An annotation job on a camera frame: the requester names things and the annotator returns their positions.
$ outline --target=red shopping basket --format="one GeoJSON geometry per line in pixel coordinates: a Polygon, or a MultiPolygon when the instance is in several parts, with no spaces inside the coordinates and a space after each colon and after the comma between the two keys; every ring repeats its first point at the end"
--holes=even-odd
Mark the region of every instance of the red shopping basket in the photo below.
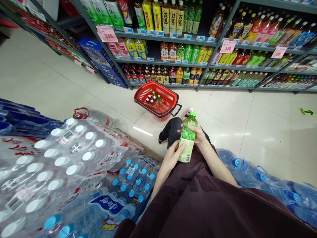
{"type": "Polygon", "coordinates": [[[151,81],[142,85],[134,95],[134,101],[137,104],[140,104],[150,113],[154,114],[161,121],[165,121],[172,114],[176,116],[177,113],[181,110],[182,105],[178,103],[178,94],[173,92],[172,90],[164,87],[156,81],[151,81]],[[155,110],[148,107],[145,103],[146,98],[149,94],[152,94],[154,91],[157,95],[160,95],[162,98],[163,105],[159,105],[155,110]],[[179,106],[179,109],[175,114],[172,111],[175,109],[176,105],[179,106]]]}

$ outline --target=black pants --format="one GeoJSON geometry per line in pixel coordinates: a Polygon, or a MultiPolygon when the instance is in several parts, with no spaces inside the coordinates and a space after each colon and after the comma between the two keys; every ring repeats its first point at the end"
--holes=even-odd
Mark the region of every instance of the black pants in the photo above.
{"type": "MultiPolygon", "coordinates": [[[[179,140],[181,134],[177,130],[181,130],[182,119],[179,117],[174,117],[168,121],[162,132],[160,133],[158,139],[160,141],[167,140],[167,148],[169,148],[176,140],[179,140]]],[[[210,142],[209,136],[205,133],[207,140],[210,142]]]]}

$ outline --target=store aisle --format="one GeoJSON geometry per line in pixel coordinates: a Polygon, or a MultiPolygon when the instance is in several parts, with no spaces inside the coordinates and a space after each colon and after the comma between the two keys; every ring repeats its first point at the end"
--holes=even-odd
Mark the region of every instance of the store aisle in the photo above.
{"type": "MultiPolygon", "coordinates": [[[[58,56],[22,29],[0,47],[0,97],[35,107],[64,120],[75,108],[89,106],[120,120],[119,128],[164,156],[158,134],[167,123],[133,102],[136,90],[106,84],[101,78],[58,56]]],[[[194,107],[216,148],[232,150],[282,179],[317,186],[317,94],[231,90],[174,90],[183,107],[194,107]]]]}

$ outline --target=right hand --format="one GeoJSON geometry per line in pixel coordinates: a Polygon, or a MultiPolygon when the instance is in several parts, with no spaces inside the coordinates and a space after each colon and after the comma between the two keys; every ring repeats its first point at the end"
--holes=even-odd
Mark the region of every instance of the right hand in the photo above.
{"type": "Polygon", "coordinates": [[[198,123],[197,127],[193,126],[193,125],[188,125],[188,129],[190,129],[191,131],[196,132],[196,137],[195,137],[195,143],[196,144],[200,144],[204,141],[206,141],[206,135],[203,132],[200,124],[198,123]]]}

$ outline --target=basket handle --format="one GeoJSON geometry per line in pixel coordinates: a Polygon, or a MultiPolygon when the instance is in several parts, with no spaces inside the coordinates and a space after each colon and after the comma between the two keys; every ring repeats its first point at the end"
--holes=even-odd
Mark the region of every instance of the basket handle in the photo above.
{"type": "Polygon", "coordinates": [[[172,116],[176,116],[177,113],[179,113],[179,111],[182,109],[182,105],[180,105],[180,104],[176,104],[176,105],[179,106],[179,109],[177,110],[177,112],[176,112],[175,114],[173,114],[173,113],[171,112],[172,116]]]}

